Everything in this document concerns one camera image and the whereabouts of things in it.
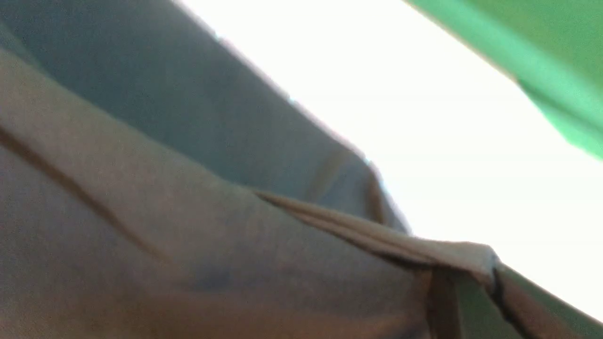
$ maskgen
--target green fabric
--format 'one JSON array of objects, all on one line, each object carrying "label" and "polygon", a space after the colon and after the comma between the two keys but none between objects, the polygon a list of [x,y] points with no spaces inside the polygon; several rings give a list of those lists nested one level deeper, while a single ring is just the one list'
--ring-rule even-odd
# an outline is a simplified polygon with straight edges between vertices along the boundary
[{"label": "green fabric", "polygon": [[603,2],[409,1],[539,93],[568,141],[603,157]]}]

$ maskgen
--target white background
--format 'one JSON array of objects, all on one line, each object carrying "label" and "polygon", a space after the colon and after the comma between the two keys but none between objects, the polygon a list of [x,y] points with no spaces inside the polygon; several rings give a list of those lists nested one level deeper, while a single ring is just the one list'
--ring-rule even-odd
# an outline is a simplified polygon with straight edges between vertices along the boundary
[{"label": "white background", "polygon": [[491,245],[603,320],[603,165],[400,0],[180,0],[364,153],[417,236]]}]

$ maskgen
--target bright light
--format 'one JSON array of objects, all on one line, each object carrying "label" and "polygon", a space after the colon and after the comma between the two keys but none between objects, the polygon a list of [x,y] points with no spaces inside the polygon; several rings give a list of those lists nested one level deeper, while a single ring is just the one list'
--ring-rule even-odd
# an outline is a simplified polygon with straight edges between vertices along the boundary
[{"label": "bright light", "polygon": [[603,165],[399,0],[181,0],[381,171],[414,233],[484,242],[603,320]]}]

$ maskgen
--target gray fabric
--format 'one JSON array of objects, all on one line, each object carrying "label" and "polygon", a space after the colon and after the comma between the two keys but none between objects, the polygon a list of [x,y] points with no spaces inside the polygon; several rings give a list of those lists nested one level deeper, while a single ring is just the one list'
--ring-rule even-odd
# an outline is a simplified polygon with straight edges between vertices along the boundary
[{"label": "gray fabric", "polygon": [[5,52],[0,87],[0,336],[428,336],[423,275],[304,225]]},{"label": "gray fabric", "polygon": [[170,0],[3,1],[0,20],[66,88],[220,177],[404,228],[357,155]]}]

